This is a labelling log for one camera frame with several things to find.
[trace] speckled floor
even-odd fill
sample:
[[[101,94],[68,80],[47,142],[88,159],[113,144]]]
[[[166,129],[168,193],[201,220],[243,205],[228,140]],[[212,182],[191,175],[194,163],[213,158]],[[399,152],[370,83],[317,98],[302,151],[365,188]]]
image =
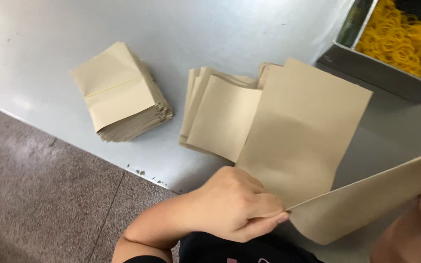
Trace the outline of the speckled floor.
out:
[[[110,262],[132,219],[173,196],[0,112],[0,263]]]

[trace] rubber band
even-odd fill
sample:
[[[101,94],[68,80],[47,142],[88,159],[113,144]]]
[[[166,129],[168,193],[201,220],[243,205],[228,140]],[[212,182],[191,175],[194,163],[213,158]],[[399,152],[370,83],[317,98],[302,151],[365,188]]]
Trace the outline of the rubber band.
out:
[[[421,21],[379,0],[355,49],[421,77]]]

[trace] black shirt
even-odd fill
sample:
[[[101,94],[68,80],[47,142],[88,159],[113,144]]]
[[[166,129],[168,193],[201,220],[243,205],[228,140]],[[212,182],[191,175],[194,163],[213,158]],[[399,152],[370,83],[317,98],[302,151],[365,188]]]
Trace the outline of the black shirt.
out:
[[[165,263],[143,255],[125,263]],[[322,263],[310,252],[268,234],[246,243],[224,240],[204,232],[181,239],[180,263]]]

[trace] gray table surface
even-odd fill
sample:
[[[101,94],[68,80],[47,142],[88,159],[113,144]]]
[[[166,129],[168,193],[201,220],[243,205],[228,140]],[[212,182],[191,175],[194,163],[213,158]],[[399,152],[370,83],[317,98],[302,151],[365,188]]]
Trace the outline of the gray table surface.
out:
[[[0,110],[176,192],[197,188],[224,163],[178,146],[188,70],[211,66],[255,77],[261,62],[314,64],[350,0],[0,0]],[[175,117],[127,143],[94,133],[68,71],[125,41],[146,61]],[[334,188],[421,154],[421,105],[318,66],[375,92]],[[392,213],[329,246],[290,226],[280,232],[326,262],[367,262]]]

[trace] metal tray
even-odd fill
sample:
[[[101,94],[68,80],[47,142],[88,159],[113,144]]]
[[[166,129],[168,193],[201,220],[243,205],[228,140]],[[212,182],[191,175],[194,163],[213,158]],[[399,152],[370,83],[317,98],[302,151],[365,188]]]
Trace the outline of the metal tray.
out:
[[[378,0],[354,0],[332,46],[319,63],[421,104],[421,78],[355,50]]]

